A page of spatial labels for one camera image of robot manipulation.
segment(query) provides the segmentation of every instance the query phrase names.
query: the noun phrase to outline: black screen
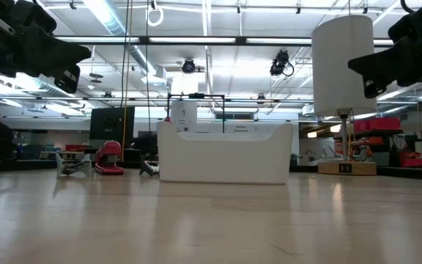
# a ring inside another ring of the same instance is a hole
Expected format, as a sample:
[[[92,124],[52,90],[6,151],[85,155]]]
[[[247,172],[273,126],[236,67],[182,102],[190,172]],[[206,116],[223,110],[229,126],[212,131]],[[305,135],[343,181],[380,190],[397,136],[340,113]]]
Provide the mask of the black screen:
[[[123,140],[123,119],[125,108],[93,109],[89,139]],[[133,138],[135,108],[127,107],[125,143]]]

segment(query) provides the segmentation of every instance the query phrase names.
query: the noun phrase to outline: wooden base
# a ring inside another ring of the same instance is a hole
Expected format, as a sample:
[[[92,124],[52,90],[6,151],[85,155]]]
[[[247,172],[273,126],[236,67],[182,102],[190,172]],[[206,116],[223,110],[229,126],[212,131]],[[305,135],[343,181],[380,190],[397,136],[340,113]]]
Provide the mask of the wooden base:
[[[377,165],[374,162],[321,162],[319,163],[319,173],[329,175],[375,176],[377,174]]]

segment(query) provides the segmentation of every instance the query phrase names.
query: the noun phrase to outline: white cylinder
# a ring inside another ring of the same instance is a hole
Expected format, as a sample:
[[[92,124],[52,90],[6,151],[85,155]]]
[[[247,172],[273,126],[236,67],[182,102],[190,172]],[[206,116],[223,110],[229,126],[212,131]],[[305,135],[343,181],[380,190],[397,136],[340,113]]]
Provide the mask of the white cylinder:
[[[198,118],[196,102],[177,102],[170,113],[170,121],[178,132],[194,132]]]
[[[375,112],[375,99],[364,96],[363,77],[348,68],[348,61],[374,53],[372,20],[364,15],[336,18],[312,34],[314,112],[338,116],[338,110],[355,114]]]

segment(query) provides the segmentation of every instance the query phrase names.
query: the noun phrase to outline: lamp shade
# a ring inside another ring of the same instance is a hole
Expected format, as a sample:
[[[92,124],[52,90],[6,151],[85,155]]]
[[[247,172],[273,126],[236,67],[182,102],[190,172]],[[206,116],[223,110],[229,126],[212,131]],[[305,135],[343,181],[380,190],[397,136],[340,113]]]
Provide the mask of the lamp shade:
[[[349,15],[328,21],[312,34],[314,113],[337,116],[338,110],[355,114],[376,111],[375,99],[364,96],[363,77],[348,68],[348,61],[374,53],[372,20]]]

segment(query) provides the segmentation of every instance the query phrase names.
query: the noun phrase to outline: wooden floor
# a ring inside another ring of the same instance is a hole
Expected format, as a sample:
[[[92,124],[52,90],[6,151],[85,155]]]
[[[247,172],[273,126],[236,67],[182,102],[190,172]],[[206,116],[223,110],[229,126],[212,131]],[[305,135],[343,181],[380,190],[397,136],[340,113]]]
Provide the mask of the wooden floor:
[[[422,264],[422,180],[287,186],[0,174],[0,264]]]

